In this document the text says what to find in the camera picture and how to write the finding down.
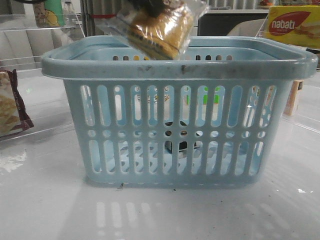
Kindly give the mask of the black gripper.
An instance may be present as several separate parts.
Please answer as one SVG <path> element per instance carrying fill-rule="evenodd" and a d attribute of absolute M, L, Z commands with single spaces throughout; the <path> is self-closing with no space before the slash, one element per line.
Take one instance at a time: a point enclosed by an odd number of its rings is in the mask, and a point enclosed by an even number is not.
<path fill-rule="evenodd" d="M 174 11 L 186 4 L 184 0 L 128 0 L 136 12 L 147 17 L 157 18 L 159 16 L 172 16 Z"/>

